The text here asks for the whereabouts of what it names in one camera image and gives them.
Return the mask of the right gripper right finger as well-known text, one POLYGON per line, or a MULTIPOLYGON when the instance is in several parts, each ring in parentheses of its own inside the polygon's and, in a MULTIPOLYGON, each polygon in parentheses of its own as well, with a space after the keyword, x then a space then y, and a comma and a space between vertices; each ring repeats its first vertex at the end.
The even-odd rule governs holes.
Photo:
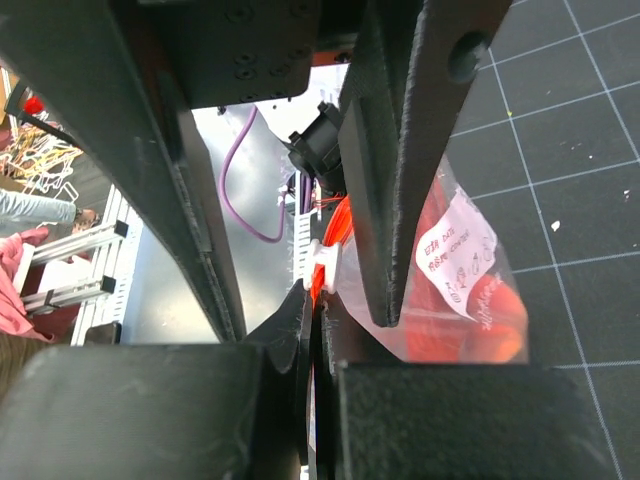
POLYGON ((563 373, 392 355, 322 295, 314 312, 322 479, 610 479, 612 460, 563 373))

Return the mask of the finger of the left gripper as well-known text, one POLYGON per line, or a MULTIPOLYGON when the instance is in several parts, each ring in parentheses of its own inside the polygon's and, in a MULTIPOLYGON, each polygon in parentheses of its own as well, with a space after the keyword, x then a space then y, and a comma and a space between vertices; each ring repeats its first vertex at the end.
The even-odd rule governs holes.
POLYGON ((211 157, 137 1, 5 1, 1 57, 178 264, 224 342, 246 326, 211 157))
POLYGON ((508 1, 370 1, 338 143, 373 322, 398 324, 417 223, 508 1))

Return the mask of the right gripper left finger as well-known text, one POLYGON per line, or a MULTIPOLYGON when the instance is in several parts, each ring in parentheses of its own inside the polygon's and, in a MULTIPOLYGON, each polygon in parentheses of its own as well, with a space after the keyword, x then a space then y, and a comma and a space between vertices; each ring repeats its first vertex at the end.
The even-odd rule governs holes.
POLYGON ((308 461, 309 294, 244 340, 52 347, 1 406, 5 479, 296 479, 308 461))

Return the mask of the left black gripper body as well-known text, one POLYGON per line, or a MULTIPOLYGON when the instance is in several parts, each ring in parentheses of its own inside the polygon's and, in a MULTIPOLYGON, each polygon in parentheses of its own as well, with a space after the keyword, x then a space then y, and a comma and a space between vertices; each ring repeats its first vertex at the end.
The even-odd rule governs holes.
POLYGON ((346 58, 363 1, 112 1, 154 105, 190 109, 297 97, 346 58))

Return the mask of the orange zip top bag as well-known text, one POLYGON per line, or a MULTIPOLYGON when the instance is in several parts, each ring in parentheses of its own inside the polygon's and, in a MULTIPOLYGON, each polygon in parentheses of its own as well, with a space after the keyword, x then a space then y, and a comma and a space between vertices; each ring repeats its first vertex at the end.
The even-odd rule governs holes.
POLYGON ((319 204, 332 213, 304 260, 303 285, 312 299, 338 294, 348 314, 403 361, 528 362, 528 312, 508 259, 448 160, 441 160, 421 211, 394 327, 375 325, 367 307, 348 196, 319 204))

